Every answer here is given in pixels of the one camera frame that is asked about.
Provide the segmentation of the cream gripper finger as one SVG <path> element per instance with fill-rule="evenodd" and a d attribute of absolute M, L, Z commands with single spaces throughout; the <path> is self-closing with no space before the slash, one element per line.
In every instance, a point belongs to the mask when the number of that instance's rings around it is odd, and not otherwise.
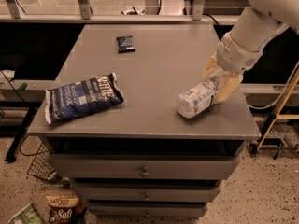
<path fill-rule="evenodd" d="M 217 75 L 222 71 L 222 68 L 218 64 L 217 53 L 214 53 L 207 61 L 206 66 L 202 72 L 201 79 L 206 80 L 210 77 Z"/>
<path fill-rule="evenodd" d="M 230 72 L 219 72 L 215 75 L 217 91 L 214 97 L 214 103 L 226 101 L 231 94 L 238 89 L 243 80 L 243 75 Z"/>

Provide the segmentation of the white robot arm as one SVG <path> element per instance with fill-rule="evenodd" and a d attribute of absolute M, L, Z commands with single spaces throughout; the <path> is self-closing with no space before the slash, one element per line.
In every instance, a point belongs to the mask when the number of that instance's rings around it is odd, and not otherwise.
<path fill-rule="evenodd" d="M 248 0 L 234 27 L 218 43 L 202 79 L 218 77 L 215 104 L 226 101 L 239 87 L 243 74 L 263 55 L 263 48 L 286 29 L 299 29 L 299 0 Z"/>

